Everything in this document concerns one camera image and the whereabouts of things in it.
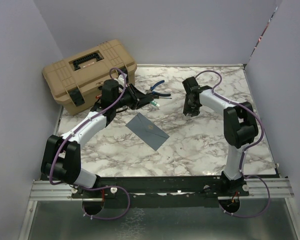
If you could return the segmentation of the aluminium frame rail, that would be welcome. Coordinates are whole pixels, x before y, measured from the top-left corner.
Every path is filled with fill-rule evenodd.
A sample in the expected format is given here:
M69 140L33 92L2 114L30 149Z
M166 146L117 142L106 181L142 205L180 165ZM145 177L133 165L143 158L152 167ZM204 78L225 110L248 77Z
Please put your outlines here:
M293 198L294 192L288 178L264 178L263 181L252 178L237 190L240 199L284 199ZM79 193L77 189L63 183L51 185L48 181L35 181L32 184L29 199L31 201L94 201L102 200L98 192L96 197L92 192Z

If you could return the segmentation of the grey paper envelope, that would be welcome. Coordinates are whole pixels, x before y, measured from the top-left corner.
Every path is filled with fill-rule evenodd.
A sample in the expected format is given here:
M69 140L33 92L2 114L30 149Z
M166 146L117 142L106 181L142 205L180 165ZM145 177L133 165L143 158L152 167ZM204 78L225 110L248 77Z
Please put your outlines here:
M170 137L141 113L133 117L125 126L154 151L157 151Z

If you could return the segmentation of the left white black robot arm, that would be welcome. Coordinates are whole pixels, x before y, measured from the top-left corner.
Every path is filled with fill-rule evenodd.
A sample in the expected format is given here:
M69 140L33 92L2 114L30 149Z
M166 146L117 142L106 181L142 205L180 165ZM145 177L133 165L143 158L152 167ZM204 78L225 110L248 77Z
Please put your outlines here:
M106 128L119 109L138 110L153 101L133 84L120 84L115 79L106 80L100 98L85 117L72 130L61 136L51 135L46 142L40 171L50 183L66 183L83 187L87 196L96 197L101 190L100 177L82 168L81 149L99 131Z

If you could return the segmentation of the tan plastic toolbox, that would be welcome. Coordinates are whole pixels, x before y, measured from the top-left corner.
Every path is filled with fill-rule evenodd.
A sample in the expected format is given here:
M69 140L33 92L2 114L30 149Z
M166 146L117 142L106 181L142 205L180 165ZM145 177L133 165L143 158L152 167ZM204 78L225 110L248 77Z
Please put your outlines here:
M128 83L135 83L137 62L117 39L47 65L42 74L54 100L73 116L94 105L104 81L118 77L111 68L121 69Z

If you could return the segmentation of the blue handled pliers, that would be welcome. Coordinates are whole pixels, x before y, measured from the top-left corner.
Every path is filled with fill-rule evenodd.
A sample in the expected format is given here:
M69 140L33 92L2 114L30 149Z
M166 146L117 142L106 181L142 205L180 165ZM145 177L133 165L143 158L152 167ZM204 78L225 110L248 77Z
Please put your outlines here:
M147 94L152 93L156 87L158 87L159 85L163 84L165 82L165 80L160 80L158 82L156 82L153 86L151 86L148 90L146 90L145 92Z

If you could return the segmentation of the green white glue stick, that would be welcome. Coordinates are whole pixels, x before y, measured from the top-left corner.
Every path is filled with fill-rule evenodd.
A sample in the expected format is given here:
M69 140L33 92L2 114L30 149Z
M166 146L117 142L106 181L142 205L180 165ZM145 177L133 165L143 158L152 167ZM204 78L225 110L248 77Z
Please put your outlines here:
M159 103L157 103L156 101L151 101L150 102L153 106L155 106L155 107L157 107L157 108L159 108L160 107L160 104Z

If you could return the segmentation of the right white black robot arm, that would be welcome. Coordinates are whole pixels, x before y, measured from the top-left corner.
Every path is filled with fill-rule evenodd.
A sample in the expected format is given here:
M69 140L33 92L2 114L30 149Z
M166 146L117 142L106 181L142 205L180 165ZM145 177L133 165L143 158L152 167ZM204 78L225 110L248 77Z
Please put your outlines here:
M219 189L224 195L230 196L243 181L246 148L259 134L252 105L247 101L238 103L226 100L223 96L218 97L212 87L200 86L195 77L187 78L182 85L186 92L184 115L198 116L200 108L205 106L223 117L223 135L229 148Z

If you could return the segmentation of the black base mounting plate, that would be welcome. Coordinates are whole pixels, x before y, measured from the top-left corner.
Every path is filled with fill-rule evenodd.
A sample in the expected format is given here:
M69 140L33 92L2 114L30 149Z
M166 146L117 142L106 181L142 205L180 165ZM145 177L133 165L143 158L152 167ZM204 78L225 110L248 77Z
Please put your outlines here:
M101 177L98 187L109 189L88 191L79 188L72 194L75 200L100 203L104 200L107 208L183 208L207 207L217 208L218 198L231 199L235 194L239 197L248 196L244 190L243 178L229 181L217 176L162 176L162 177Z

